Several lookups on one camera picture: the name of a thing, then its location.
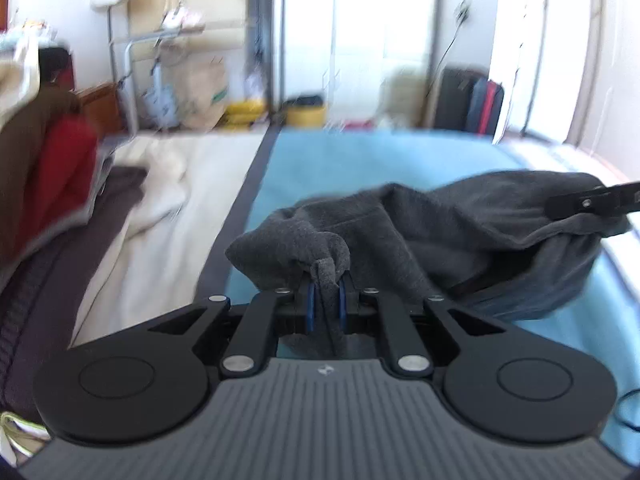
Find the round black disc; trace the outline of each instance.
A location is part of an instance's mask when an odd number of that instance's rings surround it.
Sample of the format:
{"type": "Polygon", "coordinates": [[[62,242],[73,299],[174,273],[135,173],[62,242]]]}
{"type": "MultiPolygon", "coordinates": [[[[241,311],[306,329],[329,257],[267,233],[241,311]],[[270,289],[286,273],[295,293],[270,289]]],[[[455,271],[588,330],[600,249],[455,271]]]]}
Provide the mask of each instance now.
{"type": "Polygon", "coordinates": [[[598,433],[616,400],[595,359],[541,338],[483,336],[446,371],[452,407],[480,430],[532,444],[598,433]]]}
{"type": "Polygon", "coordinates": [[[204,402],[208,384],[205,367],[186,345],[146,332],[62,354],[38,372],[34,398],[56,435],[123,444],[185,421],[204,402]]]}

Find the light blue bed sheet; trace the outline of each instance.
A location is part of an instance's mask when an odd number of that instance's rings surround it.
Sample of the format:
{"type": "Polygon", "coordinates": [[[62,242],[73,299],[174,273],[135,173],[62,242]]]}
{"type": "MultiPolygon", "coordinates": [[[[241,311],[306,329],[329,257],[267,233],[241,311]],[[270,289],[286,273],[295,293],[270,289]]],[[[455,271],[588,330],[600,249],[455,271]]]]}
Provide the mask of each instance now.
{"type": "MultiPolygon", "coordinates": [[[[474,174],[522,167],[506,148],[451,132],[284,130],[274,146],[246,231],[257,228],[275,209],[313,195],[349,194],[387,182],[427,190],[474,174]]],[[[226,294],[234,303],[248,302],[255,293],[251,281],[233,269],[226,294]]],[[[621,395],[640,386],[639,312],[604,255],[580,297],[545,319],[519,325],[599,359],[612,371],[621,395]]],[[[631,407],[640,413],[637,406],[631,407]]],[[[640,463],[640,438],[631,430],[610,420],[602,439],[629,463],[640,463]]]]}

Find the red cloth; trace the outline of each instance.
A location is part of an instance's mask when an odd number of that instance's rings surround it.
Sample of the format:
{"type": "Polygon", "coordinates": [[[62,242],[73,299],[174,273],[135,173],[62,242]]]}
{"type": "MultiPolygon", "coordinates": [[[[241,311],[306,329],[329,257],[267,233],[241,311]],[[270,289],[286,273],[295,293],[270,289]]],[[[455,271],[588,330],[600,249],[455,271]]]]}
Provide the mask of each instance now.
{"type": "Polygon", "coordinates": [[[86,203],[97,143],[98,137],[82,116],[65,115],[47,131],[24,189],[14,256],[53,222],[86,203]]]}
{"type": "Polygon", "coordinates": [[[480,127],[478,128],[479,135],[485,135],[486,129],[489,126],[489,119],[491,119],[491,110],[494,108],[495,94],[498,91],[498,84],[493,81],[488,81],[486,85],[486,98],[484,99],[484,106],[482,107],[482,115],[480,117],[480,127]]]}

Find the black cable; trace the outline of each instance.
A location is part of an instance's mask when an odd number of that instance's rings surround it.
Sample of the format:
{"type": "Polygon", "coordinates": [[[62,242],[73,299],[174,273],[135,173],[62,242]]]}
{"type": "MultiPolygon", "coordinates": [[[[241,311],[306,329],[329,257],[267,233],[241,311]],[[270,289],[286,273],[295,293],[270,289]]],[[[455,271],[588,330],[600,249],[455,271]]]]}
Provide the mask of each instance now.
{"type": "Polygon", "coordinates": [[[625,402],[626,400],[629,400],[631,397],[636,396],[638,394],[640,394],[640,388],[635,388],[635,389],[631,390],[630,392],[627,392],[626,394],[624,394],[622,397],[620,397],[620,399],[616,403],[616,409],[615,409],[614,414],[613,414],[614,418],[616,419],[618,424],[621,424],[622,426],[625,426],[626,428],[629,428],[631,431],[635,431],[636,433],[640,433],[640,426],[638,426],[637,424],[633,424],[633,423],[629,422],[620,413],[620,407],[622,406],[623,402],[625,402]]]}
{"type": "Polygon", "coordinates": [[[458,33],[460,32],[460,28],[462,27],[463,23],[464,22],[459,22],[458,23],[458,27],[456,28],[456,32],[453,35],[453,39],[451,40],[451,43],[449,43],[449,46],[444,51],[444,54],[442,54],[442,57],[440,58],[440,61],[438,62],[438,65],[436,66],[436,70],[434,70],[434,72],[433,72],[433,78],[431,79],[431,82],[429,83],[429,87],[427,88],[427,93],[424,96],[424,100],[425,101],[429,97],[429,94],[431,93],[431,90],[433,90],[433,85],[435,84],[435,82],[438,79],[438,72],[440,71],[440,66],[442,65],[442,62],[444,61],[444,59],[447,57],[447,54],[449,53],[449,50],[451,50],[451,47],[456,42],[456,39],[458,38],[458,33]]]}

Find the gray ribbed base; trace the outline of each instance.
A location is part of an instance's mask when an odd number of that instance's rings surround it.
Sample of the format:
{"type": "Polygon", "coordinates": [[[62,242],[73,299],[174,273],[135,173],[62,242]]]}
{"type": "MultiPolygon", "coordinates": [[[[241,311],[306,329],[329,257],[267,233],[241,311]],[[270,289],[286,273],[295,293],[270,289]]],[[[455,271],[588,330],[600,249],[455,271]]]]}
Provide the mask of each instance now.
{"type": "Polygon", "coordinates": [[[530,449],[490,440],[427,383],[396,380],[376,360],[284,359],[223,382],[172,434],[119,449],[58,439],[21,469],[30,480],[618,480],[629,471],[594,438],[530,449]]]}

